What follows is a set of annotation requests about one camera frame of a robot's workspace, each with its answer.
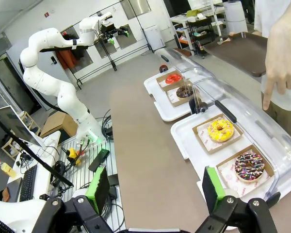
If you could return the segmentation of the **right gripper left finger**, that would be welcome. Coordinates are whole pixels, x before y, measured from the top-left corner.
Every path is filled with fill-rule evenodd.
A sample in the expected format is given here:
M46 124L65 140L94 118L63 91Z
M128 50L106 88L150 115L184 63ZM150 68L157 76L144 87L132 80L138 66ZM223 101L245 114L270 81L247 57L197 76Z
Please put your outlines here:
M84 195L66 202L55 197L46 201L38 217L38 231L68 233L74 226L83 226L88 233L111 233L112 229L102 217L109 190L106 167L99 167Z

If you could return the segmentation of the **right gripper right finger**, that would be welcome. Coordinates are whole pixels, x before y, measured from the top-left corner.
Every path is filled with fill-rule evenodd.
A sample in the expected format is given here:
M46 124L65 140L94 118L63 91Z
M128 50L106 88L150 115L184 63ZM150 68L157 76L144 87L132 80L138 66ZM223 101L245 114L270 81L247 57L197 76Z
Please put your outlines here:
M269 202L253 198L248 202L226 194L217 172L205 167L202 180L209 216L196 230L198 233L223 233L235 227L241 233L276 233Z

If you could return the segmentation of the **person's left hand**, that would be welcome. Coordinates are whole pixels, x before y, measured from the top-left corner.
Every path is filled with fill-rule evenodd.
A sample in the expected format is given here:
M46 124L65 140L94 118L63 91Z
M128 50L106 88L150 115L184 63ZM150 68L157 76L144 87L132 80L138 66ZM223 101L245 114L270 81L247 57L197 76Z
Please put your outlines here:
M267 110L274 86L281 95L291 90L291 17L283 16L272 27L268 37L265 66L263 109Z

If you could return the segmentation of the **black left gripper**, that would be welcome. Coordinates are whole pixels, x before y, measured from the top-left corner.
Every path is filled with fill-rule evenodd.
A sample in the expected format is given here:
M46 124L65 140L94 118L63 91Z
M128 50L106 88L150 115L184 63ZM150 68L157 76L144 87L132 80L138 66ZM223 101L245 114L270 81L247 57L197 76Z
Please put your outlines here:
M117 35L123 35L125 37L129 37L129 31L126 27L116 28L113 23L109 23L108 25L102 24L100 26L100 37L103 40L106 40L107 43L114 45L113 37Z

